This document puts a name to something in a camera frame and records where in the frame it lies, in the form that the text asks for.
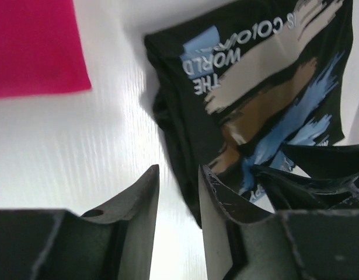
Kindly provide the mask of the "black t shirt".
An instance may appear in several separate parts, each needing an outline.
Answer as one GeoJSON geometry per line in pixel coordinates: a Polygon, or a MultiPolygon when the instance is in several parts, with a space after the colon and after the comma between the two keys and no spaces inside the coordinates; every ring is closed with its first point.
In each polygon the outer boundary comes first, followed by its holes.
{"type": "Polygon", "coordinates": [[[234,1],[145,36],[159,81],[154,119],[196,222],[199,166],[255,202],[264,189],[253,166],[290,172],[283,145],[344,138],[352,14],[352,1],[234,1]]]}

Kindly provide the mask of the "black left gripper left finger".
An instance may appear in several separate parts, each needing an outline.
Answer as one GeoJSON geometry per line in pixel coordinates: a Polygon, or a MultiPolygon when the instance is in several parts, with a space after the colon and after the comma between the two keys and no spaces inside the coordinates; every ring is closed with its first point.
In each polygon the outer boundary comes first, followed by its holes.
{"type": "Polygon", "coordinates": [[[149,279],[159,196],[159,166],[76,216],[55,217],[36,262],[36,279],[149,279]]]}

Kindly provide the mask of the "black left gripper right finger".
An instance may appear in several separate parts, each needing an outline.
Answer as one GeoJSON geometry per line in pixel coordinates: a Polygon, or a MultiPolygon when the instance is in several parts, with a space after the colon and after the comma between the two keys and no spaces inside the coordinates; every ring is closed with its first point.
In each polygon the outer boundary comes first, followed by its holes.
{"type": "Polygon", "coordinates": [[[208,279],[300,279],[281,217],[198,169],[198,192],[208,279]]]}

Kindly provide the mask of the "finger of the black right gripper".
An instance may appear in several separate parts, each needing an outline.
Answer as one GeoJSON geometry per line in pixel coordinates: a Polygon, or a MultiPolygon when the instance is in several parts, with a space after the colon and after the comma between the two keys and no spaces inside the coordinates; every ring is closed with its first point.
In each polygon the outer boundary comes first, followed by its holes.
{"type": "Polygon", "coordinates": [[[253,166],[275,210],[359,209],[359,172],[332,179],[314,179],[273,169],[253,166]]]}
{"type": "Polygon", "coordinates": [[[349,146],[285,144],[282,151],[312,178],[335,179],[359,172],[359,144],[349,146]]]}

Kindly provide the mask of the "magenta t shirt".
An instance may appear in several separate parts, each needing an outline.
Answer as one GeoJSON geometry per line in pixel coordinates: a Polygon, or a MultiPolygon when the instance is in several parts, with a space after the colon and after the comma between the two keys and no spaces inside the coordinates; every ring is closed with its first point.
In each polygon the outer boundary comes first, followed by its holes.
{"type": "Polygon", "coordinates": [[[89,89],[73,1],[0,1],[0,99],[89,89]]]}

